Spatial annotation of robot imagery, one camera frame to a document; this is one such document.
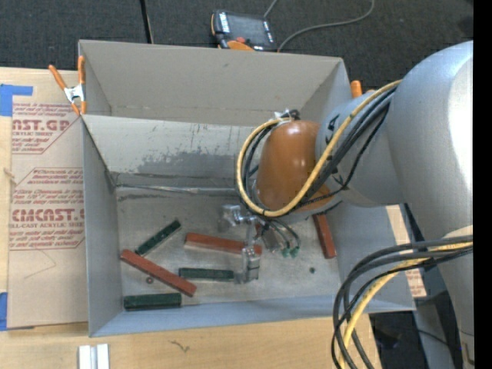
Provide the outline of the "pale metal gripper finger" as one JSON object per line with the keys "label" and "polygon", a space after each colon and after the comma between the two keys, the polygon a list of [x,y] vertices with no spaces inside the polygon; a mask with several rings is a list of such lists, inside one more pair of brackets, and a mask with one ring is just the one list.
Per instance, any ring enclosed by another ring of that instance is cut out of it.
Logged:
{"label": "pale metal gripper finger", "polygon": [[261,256],[253,247],[243,248],[241,250],[241,270],[235,274],[234,281],[238,284],[245,284],[257,280],[260,263]]}
{"label": "pale metal gripper finger", "polygon": [[224,204],[221,207],[221,216],[218,221],[218,230],[225,232],[229,228],[237,227],[243,222],[241,206],[239,204]]}

